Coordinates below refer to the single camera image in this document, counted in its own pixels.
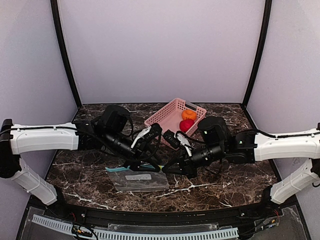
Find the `clear zip top bag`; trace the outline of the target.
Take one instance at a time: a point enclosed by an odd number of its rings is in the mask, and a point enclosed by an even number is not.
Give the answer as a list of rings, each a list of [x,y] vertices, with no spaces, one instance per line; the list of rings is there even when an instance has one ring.
[[[150,171],[154,170],[151,165],[144,165],[144,167],[148,171],[133,171],[129,167],[106,167],[105,170],[117,191],[158,192],[170,188],[165,173]]]

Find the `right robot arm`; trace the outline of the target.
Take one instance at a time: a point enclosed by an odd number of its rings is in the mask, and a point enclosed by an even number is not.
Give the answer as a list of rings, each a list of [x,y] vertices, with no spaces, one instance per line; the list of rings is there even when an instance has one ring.
[[[226,159],[233,164],[254,164],[271,159],[305,158],[306,161],[282,181],[263,190],[262,201],[280,205],[308,185],[320,180],[320,128],[270,134],[259,129],[232,135],[222,117],[205,117],[198,123],[204,145],[183,152],[162,171],[194,178],[199,167]]]

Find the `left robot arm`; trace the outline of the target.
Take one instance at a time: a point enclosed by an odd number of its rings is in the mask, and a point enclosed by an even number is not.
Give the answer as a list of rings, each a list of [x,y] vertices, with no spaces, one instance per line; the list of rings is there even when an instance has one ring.
[[[157,148],[150,142],[160,140],[162,128],[158,123],[135,131],[123,133],[126,125],[133,126],[131,113],[119,105],[108,105],[104,112],[92,120],[78,120],[51,125],[22,125],[5,119],[0,127],[0,177],[9,179],[44,205],[53,207],[65,202],[62,191],[44,180],[25,160],[44,157],[57,150],[100,150],[124,160],[124,165],[133,171],[143,171],[141,163],[149,163],[160,170],[161,160]]]

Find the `red toy fruit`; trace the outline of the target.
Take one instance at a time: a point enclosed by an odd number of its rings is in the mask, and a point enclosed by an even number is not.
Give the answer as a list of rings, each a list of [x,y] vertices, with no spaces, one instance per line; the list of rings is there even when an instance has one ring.
[[[179,123],[179,129],[186,133],[193,125],[194,125],[195,121],[193,119],[185,119],[185,120],[182,120],[180,123]]]

